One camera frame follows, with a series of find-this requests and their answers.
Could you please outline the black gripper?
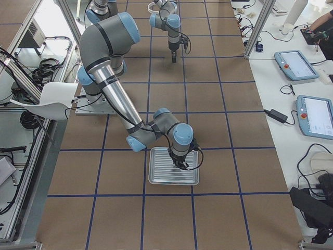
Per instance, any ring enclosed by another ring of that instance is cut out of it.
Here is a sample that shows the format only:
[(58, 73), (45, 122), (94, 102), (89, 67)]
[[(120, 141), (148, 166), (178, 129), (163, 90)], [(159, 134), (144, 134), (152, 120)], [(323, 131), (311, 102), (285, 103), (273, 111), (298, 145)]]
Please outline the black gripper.
[(171, 49), (171, 58), (172, 62), (177, 62), (177, 50), (176, 49)]
[(181, 169), (182, 167), (184, 169), (187, 169), (188, 168), (188, 163), (186, 162), (186, 154), (183, 155), (183, 156), (179, 156), (179, 155), (176, 155), (175, 153), (173, 153), (172, 149), (169, 148), (168, 149), (168, 153), (169, 153), (169, 156), (172, 158), (173, 160), (173, 164)]

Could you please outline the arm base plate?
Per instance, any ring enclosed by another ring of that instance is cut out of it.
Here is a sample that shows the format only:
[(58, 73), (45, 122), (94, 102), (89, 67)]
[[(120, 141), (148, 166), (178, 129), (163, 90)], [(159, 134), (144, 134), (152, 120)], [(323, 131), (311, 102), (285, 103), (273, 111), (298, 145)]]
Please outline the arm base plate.
[(81, 88), (80, 95), (84, 95), (84, 97), (78, 99), (78, 108), (75, 110), (76, 115), (116, 114), (103, 95), (101, 97), (99, 97), (100, 95), (86, 95), (83, 88)]

